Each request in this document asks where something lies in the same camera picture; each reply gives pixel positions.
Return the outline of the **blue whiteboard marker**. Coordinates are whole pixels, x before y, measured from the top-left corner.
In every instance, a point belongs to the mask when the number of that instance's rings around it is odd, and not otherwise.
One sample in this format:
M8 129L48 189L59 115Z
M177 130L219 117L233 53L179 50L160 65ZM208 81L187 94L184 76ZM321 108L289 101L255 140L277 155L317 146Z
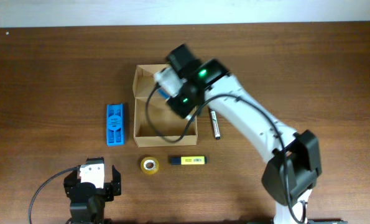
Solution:
M157 90L157 92L160 94L160 96L162 97L162 98L164 98L165 100L168 100L169 98L170 98L170 95L167 93L167 92L165 92L163 89L158 89Z

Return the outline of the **black whiteboard marker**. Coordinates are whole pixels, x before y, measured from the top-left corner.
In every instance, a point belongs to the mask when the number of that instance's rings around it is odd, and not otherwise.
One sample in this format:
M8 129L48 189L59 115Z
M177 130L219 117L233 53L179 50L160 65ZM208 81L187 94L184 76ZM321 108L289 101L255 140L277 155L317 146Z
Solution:
M211 116L211 123L212 123L212 127L213 127L214 137L215 137L216 140L220 140L221 139L221 134L220 134L219 126L218 126L218 120L217 120L217 117L216 117L216 112L212 109L210 109L210 116Z

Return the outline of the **yellow highlighter with dark cap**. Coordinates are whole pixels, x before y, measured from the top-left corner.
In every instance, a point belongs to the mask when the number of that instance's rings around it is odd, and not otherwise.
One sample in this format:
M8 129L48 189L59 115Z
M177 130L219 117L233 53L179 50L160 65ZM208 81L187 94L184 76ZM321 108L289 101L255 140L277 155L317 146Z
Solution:
M180 156L171 157L170 163L172 165L205 165L207 158L205 156Z

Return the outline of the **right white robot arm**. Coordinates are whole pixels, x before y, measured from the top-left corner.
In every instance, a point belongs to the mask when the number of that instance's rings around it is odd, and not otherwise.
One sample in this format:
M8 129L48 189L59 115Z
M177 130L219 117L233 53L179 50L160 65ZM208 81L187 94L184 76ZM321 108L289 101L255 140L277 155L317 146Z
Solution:
M182 44L166 57L159 85L168 105L193 120L205 107L227 119L254 146L266 168L262 184L275 200L274 223L308 223L308 198L322 173L317 137L287 126L259 104L217 59L202 62Z

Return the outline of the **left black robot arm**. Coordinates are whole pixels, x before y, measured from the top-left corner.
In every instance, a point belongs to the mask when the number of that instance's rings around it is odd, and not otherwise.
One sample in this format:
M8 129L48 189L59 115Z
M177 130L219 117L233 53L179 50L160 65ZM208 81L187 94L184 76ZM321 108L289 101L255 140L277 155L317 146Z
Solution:
M66 196L70 199L71 218L68 223L109 224L104 216L107 202L121 195L121 174L112 167L112 180L104 181L103 157L88 158L71 171L63 181Z

